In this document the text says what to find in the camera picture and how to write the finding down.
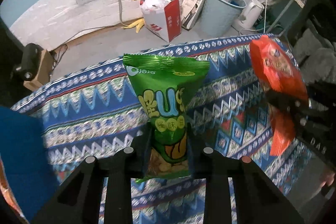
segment trash can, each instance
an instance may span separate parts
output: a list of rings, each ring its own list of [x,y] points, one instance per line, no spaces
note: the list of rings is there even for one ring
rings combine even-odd
[[[233,3],[205,0],[200,19],[202,31],[212,37],[223,35],[246,6],[244,0],[234,0]]]

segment red and white box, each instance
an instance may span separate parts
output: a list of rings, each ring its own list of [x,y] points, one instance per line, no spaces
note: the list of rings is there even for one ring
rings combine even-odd
[[[142,10],[147,29],[167,42],[181,33],[179,0],[171,1],[163,9]]]

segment patterned tablecloth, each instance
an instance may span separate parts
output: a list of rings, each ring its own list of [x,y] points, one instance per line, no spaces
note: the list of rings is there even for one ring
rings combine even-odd
[[[268,36],[283,47],[280,40]],[[204,86],[189,105],[189,121],[197,132],[204,134],[208,145],[223,155],[236,159],[251,156],[287,194],[311,154],[301,142],[294,140],[282,156],[269,155],[273,132],[268,106],[249,57],[249,42],[259,37],[218,38],[143,53],[209,60]],[[289,50],[284,49],[296,63]],[[12,109],[43,120],[49,161],[60,183],[86,156],[107,157],[128,146],[134,136],[142,133],[147,122],[122,58],[107,60],[48,83]],[[231,193],[234,223],[235,200]],[[105,195],[106,181],[100,223],[104,221]],[[204,197],[204,180],[152,179],[141,184],[132,181],[133,222],[202,223]]]

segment yellow oval logo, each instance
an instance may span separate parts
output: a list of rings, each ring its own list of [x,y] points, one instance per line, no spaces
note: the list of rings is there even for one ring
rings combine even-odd
[[[193,76],[195,75],[194,72],[191,71],[186,71],[186,72],[173,72],[173,74],[178,75],[178,76]]]

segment electric kettle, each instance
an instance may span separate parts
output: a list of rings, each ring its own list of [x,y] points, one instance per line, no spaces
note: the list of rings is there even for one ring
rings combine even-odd
[[[260,1],[251,0],[243,9],[240,16],[233,22],[232,27],[237,31],[251,29],[263,10],[264,6]]]

